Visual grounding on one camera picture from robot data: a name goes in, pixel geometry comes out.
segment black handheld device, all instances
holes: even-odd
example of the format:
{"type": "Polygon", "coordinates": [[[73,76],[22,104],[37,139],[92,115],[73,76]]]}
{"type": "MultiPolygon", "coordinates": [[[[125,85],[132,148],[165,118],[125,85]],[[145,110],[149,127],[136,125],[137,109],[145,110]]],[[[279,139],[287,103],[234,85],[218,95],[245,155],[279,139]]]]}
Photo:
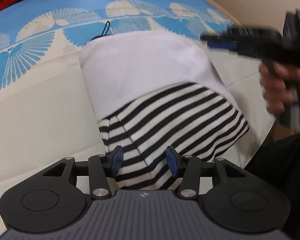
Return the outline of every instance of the black handheld device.
{"type": "MultiPolygon", "coordinates": [[[[269,72],[276,75],[273,64],[293,64],[300,67],[300,10],[288,12],[283,28],[283,36],[273,29],[252,27],[228,27],[221,34],[203,33],[201,41],[208,41],[209,48],[228,49],[238,55],[261,59],[268,66],[269,72]]],[[[286,82],[294,102],[285,106],[285,111],[278,117],[279,122],[293,130],[300,130],[300,99],[298,84],[286,82]]]]}
{"type": "Polygon", "coordinates": [[[233,163],[203,162],[166,149],[178,190],[124,190],[111,194],[123,150],[85,162],[66,157],[20,182],[0,199],[7,231],[0,240],[288,240],[280,229],[290,212],[278,189],[233,163]],[[90,194],[76,187],[89,176],[90,194]],[[199,195],[200,177],[213,188],[199,195]]]}

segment round pad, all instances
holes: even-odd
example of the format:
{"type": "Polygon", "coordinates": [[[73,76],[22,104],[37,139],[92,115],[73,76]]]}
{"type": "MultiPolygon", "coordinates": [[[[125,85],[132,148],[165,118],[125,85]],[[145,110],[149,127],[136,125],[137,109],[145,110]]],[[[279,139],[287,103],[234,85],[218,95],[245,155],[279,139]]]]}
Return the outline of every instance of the round pad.
{"type": "Polygon", "coordinates": [[[230,198],[231,204],[239,210],[255,212],[267,206],[267,199],[258,192],[243,190],[233,193],[230,198]]]}
{"type": "Polygon", "coordinates": [[[280,228],[290,212],[287,197],[258,178],[227,178],[204,196],[203,209],[217,224],[240,233],[280,228]]]}
{"type": "Polygon", "coordinates": [[[4,223],[27,233],[63,228],[74,222],[85,207],[84,194],[61,177],[30,177],[0,199],[4,223]]]}
{"type": "Polygon", "coordinates": [[[57,205],[58,201],[58,194],[45,189],[28,192],[21,199],[23,206],[32,211],[48,210],[57,205]]]}

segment metal screw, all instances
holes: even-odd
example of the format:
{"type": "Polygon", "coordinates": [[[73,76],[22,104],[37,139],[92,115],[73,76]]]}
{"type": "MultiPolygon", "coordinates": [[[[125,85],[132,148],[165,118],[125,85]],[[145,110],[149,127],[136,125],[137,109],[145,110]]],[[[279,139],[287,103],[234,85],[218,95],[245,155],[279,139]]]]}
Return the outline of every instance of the metal screw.
{"type": "Polygon", "coordinates": [[[96,188],[94,191],[93,191],[93,194],[97,197],[104,197],[106,195],[108,195],[109,191],[105,188],[96,188]]]}
{"type": "Polygon", "coordinates": [[[194,197],[195,195],[197,195],[197,193],[193,189],[188,189],[188,188],[181,190],[180,194],[183,197],[194,197]]]}

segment hand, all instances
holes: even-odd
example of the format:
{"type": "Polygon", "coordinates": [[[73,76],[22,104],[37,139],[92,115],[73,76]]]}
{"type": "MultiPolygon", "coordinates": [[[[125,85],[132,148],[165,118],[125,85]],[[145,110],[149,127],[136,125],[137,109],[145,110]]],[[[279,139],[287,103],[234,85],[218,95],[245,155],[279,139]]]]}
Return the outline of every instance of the hand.
{"type": "Polygon", "coordinates": [[[267,111],[279,115],[284,112],[284,105],[290,105],[293,102],[292,94],[287,90],[284,82],[297,82],[300,91],[300,68],[275,63],[274,70],[278,75],[277,77],[270,75],[266,65],[261,64],[259,66],[260,85],[265,90],[263,98],[268,103],[267,111]]]}

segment bed sheet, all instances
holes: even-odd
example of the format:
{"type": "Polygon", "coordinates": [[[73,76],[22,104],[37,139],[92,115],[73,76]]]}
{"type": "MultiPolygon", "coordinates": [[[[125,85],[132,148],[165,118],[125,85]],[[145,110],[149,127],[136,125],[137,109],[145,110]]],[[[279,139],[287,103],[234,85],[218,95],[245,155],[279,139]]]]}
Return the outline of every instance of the bed sheet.
{"type": "MultiPolygon", "coordinates": [[[[164,29],[194,40],[209,54],[250,123],[226,158],[244,166],[267,135],[274,119],[265,110],[258,61],[208,51],[199,42],[202,32],[234,24],[208,2],[24,0],[0,12],[0,196],[65,156],[87,160],[104,151],[79,55],[108,20],[110,34],[164,29]]],[[[86,183],[81,187],[87,190],[86,183]]],[[[0,218],[0,234],[4,229],[0,218]]]]}

